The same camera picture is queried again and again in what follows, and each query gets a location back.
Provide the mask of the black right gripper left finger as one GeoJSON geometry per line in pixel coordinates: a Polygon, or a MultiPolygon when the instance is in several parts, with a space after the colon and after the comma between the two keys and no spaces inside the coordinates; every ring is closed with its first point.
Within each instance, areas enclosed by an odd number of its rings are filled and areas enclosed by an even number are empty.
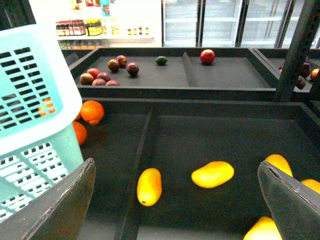
{"type": "Polygon", "coordinates": [[[91,203],[96,176],[92,158],[0,224],[2,240],[75,240],[91,203]]]}

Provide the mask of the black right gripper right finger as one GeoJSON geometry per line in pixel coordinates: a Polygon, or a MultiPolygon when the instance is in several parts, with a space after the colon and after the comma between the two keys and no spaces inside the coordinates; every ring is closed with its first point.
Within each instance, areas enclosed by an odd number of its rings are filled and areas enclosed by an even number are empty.
{"type": "Polygon", "coordinates": [[[284,240],[320,238],[320,194],[267,161],[257,169],[264,201],[284,240]]]}

